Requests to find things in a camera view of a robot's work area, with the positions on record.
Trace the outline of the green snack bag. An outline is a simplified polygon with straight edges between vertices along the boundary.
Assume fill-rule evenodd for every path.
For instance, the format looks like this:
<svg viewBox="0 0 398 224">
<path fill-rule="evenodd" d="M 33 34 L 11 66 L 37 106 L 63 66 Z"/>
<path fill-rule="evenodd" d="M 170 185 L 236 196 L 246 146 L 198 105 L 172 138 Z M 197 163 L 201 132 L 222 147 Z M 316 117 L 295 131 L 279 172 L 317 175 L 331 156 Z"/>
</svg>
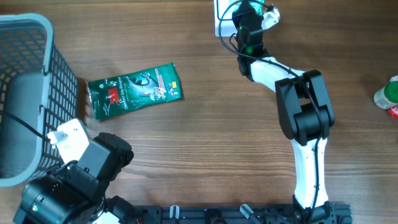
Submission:
<svg viewBox="0 0 398 224">
<path fill-rule="evenodd" d="M 94 119 L 119 116 L 181 100 L 182 85 L 173 63 L 87 83 Z"/>
</svg>

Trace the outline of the small jar green lid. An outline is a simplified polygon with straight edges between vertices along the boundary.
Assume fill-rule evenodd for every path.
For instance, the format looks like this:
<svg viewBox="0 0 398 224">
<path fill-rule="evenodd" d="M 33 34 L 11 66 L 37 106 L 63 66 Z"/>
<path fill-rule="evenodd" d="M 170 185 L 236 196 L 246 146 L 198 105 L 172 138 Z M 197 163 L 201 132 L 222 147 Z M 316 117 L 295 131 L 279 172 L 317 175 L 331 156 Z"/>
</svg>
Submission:
<svg viewBox="0 0 398 224">
<path fill-rule="evenodd" d="M 390 82 L 374 94 L 375 104 L 385 110 L 395 106 L 397 101 L 397 81 Z"/>
</svg>

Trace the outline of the red snack sachet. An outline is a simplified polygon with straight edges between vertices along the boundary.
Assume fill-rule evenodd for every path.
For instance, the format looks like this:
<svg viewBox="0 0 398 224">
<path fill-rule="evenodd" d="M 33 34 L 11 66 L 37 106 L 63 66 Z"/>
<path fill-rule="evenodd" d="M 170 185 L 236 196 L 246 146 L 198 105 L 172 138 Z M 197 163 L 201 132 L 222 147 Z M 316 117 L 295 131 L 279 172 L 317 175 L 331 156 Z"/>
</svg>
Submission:
<svg viewBox="0 0 398 224">
<path fill-rule="evenodd" d="M 388 114 L 393 118 L 398 118 L 398 105 L 393 106 L 388 110 Z"/>
</svg>

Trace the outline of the pink white tissue pack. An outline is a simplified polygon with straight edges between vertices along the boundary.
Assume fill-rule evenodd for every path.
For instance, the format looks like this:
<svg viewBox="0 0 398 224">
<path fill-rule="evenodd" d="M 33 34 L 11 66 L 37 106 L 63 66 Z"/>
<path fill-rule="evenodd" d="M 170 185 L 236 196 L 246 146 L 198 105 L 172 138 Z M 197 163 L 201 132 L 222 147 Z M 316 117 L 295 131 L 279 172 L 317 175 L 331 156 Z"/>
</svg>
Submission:
<svg viewBox="0 0 398 224">
<path fill-rule="evenodd" d="M 390 78 L 390 82 L 396 82 L 396 81 L 398 81 L 398 75 Z"/>
</svg>

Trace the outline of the light blue tissue pack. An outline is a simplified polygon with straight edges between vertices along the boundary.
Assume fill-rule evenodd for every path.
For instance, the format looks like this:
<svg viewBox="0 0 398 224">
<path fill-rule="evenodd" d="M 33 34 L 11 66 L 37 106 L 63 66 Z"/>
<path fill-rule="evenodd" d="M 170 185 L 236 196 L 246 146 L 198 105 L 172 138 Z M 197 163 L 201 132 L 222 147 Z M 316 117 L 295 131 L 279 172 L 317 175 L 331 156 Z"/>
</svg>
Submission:
<svg viewBox="0 0 398 224">
<path fill-rule="evenodd" d="M 251 6 L 254 8 L 255 12 L 262 16 L 264 11 L 266 10 L 266 7 L 264 6 L 264 0 L 253 0 L 250 2 Z"/>
</svg>

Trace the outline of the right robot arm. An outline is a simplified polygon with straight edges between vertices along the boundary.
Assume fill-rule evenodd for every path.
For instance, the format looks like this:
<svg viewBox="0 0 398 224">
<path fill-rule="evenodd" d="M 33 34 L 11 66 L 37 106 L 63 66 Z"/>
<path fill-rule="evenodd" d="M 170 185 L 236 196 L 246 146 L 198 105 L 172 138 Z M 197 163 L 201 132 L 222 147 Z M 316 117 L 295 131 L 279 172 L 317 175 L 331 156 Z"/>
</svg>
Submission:
<svg viewBox="0 0 398 224">
<path fill-rule="evenodd" d="M 239 70 L 250 81 L 275 92 L 279 124 L 292 143 L 295 156 L 296 187 L 293 195 L 294 223 L 319 223 L 334 219 L 325 190 L 324 152 L 335 115 L 322 74 L 303 72 L 279 63 L 269 55 L 262 41 L 264 13 L 276 11 L 262 1 L 236 1 L 228 7 L 237 33 L 236 54 Z"/>
</svg>

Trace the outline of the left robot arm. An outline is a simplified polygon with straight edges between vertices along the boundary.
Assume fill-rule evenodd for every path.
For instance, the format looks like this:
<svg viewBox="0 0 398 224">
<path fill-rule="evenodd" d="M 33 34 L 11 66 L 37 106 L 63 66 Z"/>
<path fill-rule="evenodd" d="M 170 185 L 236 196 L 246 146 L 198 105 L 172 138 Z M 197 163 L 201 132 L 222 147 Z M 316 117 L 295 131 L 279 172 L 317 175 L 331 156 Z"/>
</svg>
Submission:
<svg viewBox="0 0 398 224">
<path fill-rule="evenodd" d="M 14 223 L 92 223 L 110 213 L 118 223 L 135 223 L 135 208 L 105 192 L 132 161 L 131 145 L 110 133 L 99 133 L 77 161 L 55 165 L 22 191 Z"/>
</svg>

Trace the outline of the white barcode scanner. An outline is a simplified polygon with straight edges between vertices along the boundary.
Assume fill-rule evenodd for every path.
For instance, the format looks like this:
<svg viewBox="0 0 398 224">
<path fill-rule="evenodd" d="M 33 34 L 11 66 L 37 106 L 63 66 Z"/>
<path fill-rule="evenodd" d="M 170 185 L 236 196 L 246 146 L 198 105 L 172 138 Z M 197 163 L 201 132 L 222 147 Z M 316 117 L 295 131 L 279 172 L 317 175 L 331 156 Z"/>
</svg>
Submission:
<svg viewBox="0 0 398 224">
<path fill-rule="evenodd" d="M 232 21 L 232 12 L 237 10 L 238 4 L 227 8 L 236 0 L 214 0 L 215 35 L 217 37 L 229 37 L 236 33 L 236 28 Z"/>
</svg>

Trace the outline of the grey plastic shopping basket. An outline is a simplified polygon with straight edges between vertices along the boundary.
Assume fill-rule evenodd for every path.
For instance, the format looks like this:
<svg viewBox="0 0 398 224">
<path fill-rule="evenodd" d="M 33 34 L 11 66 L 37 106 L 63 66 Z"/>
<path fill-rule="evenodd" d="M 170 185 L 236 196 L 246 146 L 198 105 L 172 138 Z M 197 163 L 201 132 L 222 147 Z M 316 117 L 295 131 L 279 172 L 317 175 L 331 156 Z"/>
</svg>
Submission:
<svg viewBox="0 0 398 224">
<path fill-rule="evenodd" d="M 78 82 L 40 14 L 1 16 L 1 187 L 62 164 L 47 134 L 75 118 Z"/>
</svg>

